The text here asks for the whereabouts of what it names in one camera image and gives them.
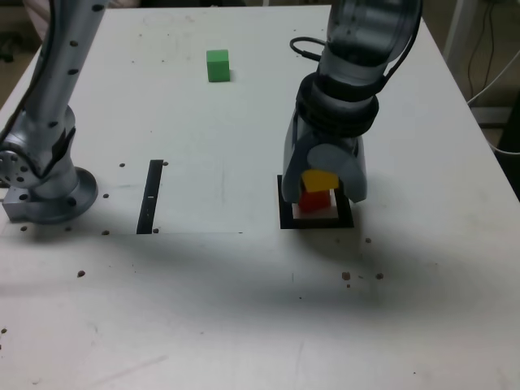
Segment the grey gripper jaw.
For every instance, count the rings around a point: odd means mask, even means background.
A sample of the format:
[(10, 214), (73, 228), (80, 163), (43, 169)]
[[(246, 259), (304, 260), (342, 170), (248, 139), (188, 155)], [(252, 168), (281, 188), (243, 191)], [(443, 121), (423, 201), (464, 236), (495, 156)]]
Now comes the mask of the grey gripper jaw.
[(286, 202), (299, 202), (301, 175), (310, 168), (308, 154), (319, 144), (314, 128), (294, 113), (284, 142), (284, 169), (281, 192)]
[(307, 154), (313, 169), (338, 176), (344, 196), (354, 203), (362, 202), (367, 195), (366, 163), (361, 137), (341, 140), (338, 145), (316, 145)]

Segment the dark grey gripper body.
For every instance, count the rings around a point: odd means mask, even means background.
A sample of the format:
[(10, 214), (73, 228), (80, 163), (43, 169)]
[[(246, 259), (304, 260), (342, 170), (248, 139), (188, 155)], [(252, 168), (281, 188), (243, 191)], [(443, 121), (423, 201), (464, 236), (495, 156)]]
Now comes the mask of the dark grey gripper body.
[(319, 145), (334, 145), (348, 152), (358, 151), (358, 139), (340, 137), (324, 132), (322, 129), (309, 124), (301, 124), (301, 147), (305, 152), (310, 152)]

